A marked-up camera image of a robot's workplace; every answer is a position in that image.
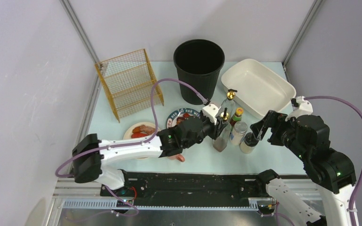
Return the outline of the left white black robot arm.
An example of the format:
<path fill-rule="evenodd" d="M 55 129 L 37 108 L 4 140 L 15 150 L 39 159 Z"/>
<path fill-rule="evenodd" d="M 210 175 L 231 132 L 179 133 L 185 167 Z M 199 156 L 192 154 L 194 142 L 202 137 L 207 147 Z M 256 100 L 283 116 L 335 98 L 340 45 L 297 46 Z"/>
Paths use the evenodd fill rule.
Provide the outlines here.
<path fill-rule="evenodd" d="M 229 125 L 221 116 L 215 119 L 212 122 L 201 113 L 200 117 L 190 117 L 151 137 L 119 141 L 100 140 L 97 134 L 89 134 L 72 150 L 74 180 L 78 184 L 96 181 L 111 190 L 122 188 L 128 183 L 126 171 L 110 169 L 114 162 L 172 157 L 200 144 L 205 137 L 215 140 Z"/>

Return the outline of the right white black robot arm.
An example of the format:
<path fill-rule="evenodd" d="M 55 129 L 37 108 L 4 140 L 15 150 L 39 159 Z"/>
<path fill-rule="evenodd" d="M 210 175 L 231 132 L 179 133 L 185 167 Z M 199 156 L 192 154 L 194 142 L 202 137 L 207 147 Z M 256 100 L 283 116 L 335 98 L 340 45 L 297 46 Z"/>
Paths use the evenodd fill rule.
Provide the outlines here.
<path fill-rule="evenodd" d="M 309 207 L 292 192 L 280 176 L 271 169 L 256 176 L 261 192 L 280 202 L 297 226 L 356 226 L 350 215 L 350 197 L 356 184 L 352 161 L 330 147 L 329 127 L 315 115 L 287 118 L 286 114 L 270 110 L 263 119 L 250 126 L 248 144 L 256 145 L 268 129 L 271 145 L 284 146 L 302 161 L 308 178 L 317 185 L 325 213 Z"/>

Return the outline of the yellow cap sauce bottle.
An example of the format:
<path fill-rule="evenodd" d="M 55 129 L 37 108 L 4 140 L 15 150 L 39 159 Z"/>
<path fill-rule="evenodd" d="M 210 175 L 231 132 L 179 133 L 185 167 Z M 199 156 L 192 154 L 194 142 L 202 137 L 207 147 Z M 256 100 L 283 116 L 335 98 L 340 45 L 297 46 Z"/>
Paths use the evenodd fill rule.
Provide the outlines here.
<path fill-rule="evenodd" d="M 244 113 L 244 109 L 241 107 L 236 108 L 235 113 L 230 118 L 230 125 L 233 128 L 235 124 L 239 121 L 241 121 L 242 115 Z"/>

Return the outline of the glass oil bottle gold spout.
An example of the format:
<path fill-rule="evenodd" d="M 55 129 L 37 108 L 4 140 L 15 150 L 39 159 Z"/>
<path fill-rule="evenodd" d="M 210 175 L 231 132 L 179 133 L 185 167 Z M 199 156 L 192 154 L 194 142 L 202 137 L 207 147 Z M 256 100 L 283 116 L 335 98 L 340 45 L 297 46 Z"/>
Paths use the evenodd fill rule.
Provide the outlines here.
<path fill-rule="evenodd" d="M 229 89 L 227 91 L 227 95 L 226 98 L 223 100 L 223 102 L 221 103 L 221 106 L 219 108 L 219 111 L 217 113 L 216 116 L 221 116 L 223 117 L 223 113 L 225 111 L 225 109 L 227 109 L 226 115 L 227 115 L 227 119 L 229 120 L 230 117 L 233 115 L 234 113 L 234 108 L 235 108 L 235 101 L 234 98 L 236 96 L 236 93 L 238 91 L 235 89 Z"/>

